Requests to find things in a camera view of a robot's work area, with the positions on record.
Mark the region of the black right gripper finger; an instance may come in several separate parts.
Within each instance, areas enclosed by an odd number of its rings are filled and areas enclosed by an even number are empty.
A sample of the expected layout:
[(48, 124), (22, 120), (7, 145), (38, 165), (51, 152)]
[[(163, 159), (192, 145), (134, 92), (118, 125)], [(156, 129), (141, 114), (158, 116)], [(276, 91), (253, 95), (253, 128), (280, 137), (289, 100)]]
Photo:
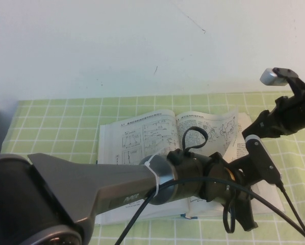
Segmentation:
[(253, 123), (263, 123), (264, 124), (264, 121), (267, 119), (267, 116), (268, 116), (269, 112), (268, 111), (262, 111), (259, 116), (257, 117), (257, 119), (252, 122), (251, 124)]
[(264, 138), (267, 134), (267, 129), (263, 123), (253, 123), (244, 130), (244, 139), (250, 135), (257, 135), (259, 138)]

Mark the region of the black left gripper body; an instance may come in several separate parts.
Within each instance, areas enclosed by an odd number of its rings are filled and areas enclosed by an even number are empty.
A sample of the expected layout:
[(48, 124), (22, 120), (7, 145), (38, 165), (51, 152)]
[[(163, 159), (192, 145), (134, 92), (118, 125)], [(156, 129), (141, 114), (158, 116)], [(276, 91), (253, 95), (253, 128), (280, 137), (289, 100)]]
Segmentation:
[[(206, 167), (204, 167), (205, 177), (233, 182), (250, 189), (247, 186), (245, 174), (242, 170), (226, 162), (218, 152), (212, 154), (210, 158)], [(221, 204), (232, 200), (243, 203), (251, 200), (251, 197), (245, 192), (215, 181), (203, 182), (200, 198), (207, 202), (216, 201)]]

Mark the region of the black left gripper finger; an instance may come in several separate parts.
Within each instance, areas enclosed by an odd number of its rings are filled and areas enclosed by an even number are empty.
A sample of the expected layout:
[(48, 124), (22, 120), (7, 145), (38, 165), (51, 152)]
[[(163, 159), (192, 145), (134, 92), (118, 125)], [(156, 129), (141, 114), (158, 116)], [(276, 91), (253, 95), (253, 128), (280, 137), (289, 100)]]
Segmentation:
[(246, 203), (243, 201), (236, 201), (235, 202), (235, 213), (236, 213), (236, 220), (242, 226), (244, 230), (247, 229), (247, 221), (246, 221), (246, 214), (247, 214), (247, 207)]
[(241, 226), (244, 231), (252, 231), (258, 227), (258, 224), (255, 222), (251, 206), (251, 197), (249, 194), (242, 195), (242, 204), (241, 204)]

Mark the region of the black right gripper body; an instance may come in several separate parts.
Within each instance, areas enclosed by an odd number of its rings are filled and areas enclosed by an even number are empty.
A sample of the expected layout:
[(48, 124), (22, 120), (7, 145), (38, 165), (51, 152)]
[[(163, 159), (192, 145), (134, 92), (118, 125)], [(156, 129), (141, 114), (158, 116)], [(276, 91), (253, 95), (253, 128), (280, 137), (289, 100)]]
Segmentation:
[(263, 137), (278, 138), (291, 135), (299, 131), (297, 124), (298, 99), (295, 96), (281, 96), (275, 100), (273, 110), (263, 112)]

